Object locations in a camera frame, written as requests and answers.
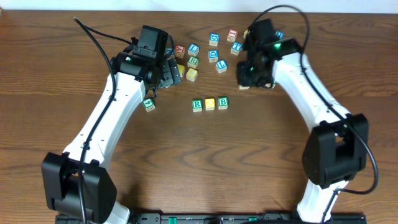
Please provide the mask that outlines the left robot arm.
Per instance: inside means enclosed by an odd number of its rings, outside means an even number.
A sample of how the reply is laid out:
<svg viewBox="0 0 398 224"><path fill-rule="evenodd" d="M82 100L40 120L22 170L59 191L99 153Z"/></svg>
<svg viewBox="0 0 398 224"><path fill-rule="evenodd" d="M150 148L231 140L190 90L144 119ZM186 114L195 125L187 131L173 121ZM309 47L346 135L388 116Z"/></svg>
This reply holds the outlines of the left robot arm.
<svg viewBox="0 0 398 224"><path fill-rule="evenodd" d="M116 201L108 171L114 149L134 110L150 107L149 90L181 82L174 59L120 52L88 121L61 154L48 153L41 165L46 203L59 212L56 223L127 223L130 211Z"/></svg>

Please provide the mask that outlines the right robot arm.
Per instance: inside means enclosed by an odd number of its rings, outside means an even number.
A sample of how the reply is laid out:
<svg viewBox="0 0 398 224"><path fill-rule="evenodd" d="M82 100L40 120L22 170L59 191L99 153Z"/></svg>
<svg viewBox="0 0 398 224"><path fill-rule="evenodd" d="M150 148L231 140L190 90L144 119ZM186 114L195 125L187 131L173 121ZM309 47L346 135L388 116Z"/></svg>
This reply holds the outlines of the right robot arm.
<svg viewBox="0 0 398 224"><path fill-rule="evenodd" d="M309 130L302 156L308 177L295 212L304 223L333 220L331 210L338 194L366 167L371 156L369 123L363 114L351 114L326 89L295 39L246 39L247 59L237 64L242 86L273 88L288 94Z"/></svg>

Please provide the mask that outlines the yellow O block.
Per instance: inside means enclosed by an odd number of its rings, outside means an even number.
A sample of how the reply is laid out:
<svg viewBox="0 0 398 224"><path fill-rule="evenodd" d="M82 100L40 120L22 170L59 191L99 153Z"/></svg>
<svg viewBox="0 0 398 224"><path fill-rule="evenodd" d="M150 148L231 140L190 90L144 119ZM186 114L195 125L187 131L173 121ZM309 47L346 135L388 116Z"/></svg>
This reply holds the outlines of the yellow O block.
<svg viewBox="0 0 398 224"><path fill-rule="evenodd" d="M215 109L215 99L214 98L206 98L205 99L205 109L207 111L212 111Z"/></svg>

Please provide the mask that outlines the green B block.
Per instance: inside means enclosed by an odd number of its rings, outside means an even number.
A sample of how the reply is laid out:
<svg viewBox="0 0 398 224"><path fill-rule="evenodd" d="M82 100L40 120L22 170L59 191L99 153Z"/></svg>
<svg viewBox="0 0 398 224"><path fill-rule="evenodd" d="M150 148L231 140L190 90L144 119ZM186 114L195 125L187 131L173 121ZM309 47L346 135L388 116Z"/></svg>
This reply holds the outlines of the green B block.
<svg viewBox="0 0 398 224"><path fill-rule="evenodd" d="M229 106L229 101L227 96L222 96L218 98L218 109L225 110Z"/></svg>

